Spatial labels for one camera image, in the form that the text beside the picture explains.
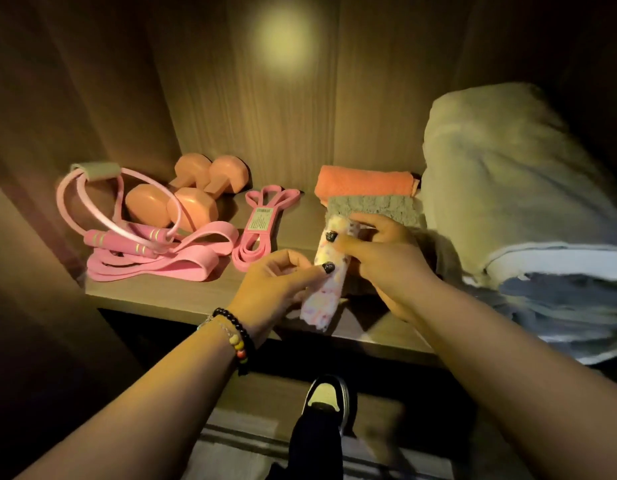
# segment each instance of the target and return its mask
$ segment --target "person's right hand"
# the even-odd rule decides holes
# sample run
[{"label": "person's right hand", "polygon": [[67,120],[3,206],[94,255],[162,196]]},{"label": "person's right hand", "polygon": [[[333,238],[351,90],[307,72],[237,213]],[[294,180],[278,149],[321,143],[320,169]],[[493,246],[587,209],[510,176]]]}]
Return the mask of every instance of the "person's right hand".
[{"label": "person's right hand", "polygon": [[370,281],[386,306],[402,319],[412,314],[409,304],[413,293],[438,277],[426,263],[410,231],[380,214],[351,214],[350,219],[375,227],[371,241],[339,234],[337,250],[360,261],[360,275]]}]

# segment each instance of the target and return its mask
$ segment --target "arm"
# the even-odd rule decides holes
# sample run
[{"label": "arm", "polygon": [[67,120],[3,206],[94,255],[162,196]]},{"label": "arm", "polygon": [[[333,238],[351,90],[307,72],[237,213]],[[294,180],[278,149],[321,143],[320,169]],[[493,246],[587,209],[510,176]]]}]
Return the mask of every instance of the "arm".
[{"label": "arm", "polygon": [[439,280],[406,230],[382,216],[375,242],[338,236],[360,273],[413,323],[458,381],[549,478],[617,478],[617,385]]},{"label": "arm", "polygon": [[[325,276],[321,266],[312,266],[304,256],[278,251],[251,266],[228,309],[258,347],[297,293]],[[233,371],[235,350],[220,321],[232,328],[221,316],[201,327],[18,479],[151,480],[181,475]]]}]

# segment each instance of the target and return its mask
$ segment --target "glittery black fingernail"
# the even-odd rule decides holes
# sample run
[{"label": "glittery black fingernail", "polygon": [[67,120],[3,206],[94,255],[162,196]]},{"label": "glittery black fingernail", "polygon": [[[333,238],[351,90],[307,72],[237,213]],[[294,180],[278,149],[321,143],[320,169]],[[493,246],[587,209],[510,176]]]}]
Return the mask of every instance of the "glittery black fingernail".
[{"label": "glittery black fingernail", "polygon": [[335,271],[335,265],[334,265],[334,263],[332,263],[332,262],[330,262],[330,261],[329,261],[329,262],[325,262],[325,263],[322,265],[322,267],[324,268],[324,271],[325,271],[327,274],[331,274],[332,272],[334,272],[334,271]]}]

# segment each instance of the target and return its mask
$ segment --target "pants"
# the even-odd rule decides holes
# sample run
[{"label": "pants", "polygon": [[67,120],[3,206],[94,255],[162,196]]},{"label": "pants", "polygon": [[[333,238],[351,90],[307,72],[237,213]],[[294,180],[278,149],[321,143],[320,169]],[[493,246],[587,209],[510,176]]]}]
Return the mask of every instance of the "pants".
[{"label": "pants", "polygon": [[306,408],[288,446],[288,467],[274,463],[267,480],[342,480],[342,439],[334,413]]}]

